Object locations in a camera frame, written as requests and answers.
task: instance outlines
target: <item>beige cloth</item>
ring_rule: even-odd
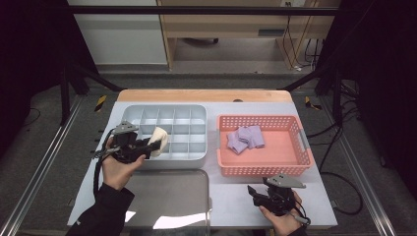
[[[148,145],[158,140],[161,140],[160,149],[151,152],[150,156],[152,157],[159,156],[162,153],[163,149],[166,147],[166,144],[168,144],[168,133],[166,133],[166,131],[164,131],[162,128],[155,127],[155,129],[153,130],[153,134],[148,142]]]

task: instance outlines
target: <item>white cabinet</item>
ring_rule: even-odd
[[[68,0],[83,6],[156,6],[153,0]],[[163,64],[158,15],[75,15],[97,65]]]

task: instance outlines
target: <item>gray compartment tray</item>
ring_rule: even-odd
[[[155,127],[168,133],[160,156],[151,157],[141,169],[198,169],[208,148],[207,112],[201,105],[132,105],[122,120],[139,125],[138,139],[151,137]]]

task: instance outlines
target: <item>pink plastic basket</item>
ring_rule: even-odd
[[[227,146],[227,134],[239,127],[259,125],[265,147],[236,154]],[[293,115],[220,115],[217,117],[217,161],[223,176],[301,175],[314,163],[301,121]]]

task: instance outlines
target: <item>hand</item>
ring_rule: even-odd
[[[296,207],[300,208],[299,204],[301,204],[301,199],[295,191],[293,192],[295,200],[298,202],[296,203]],[[264,217],[272,223],[275,233],[279,236],[288,235],[301,227],[301,223],[297,221],[293,216],[299,215],[296,209],[292,209],[290,211],[292,215],[285,214],[283,216],[276,216],[263,206],[260,206],[260,211]]]
[[[107,147],[111,144],[112,138],[107,142]],[[113,156],[108,156],[103,161],[103,182],[120,191],[129,182],[133,172],[144,162],[146,156],[141,155],[135,162],[125,164],[117,161]]]

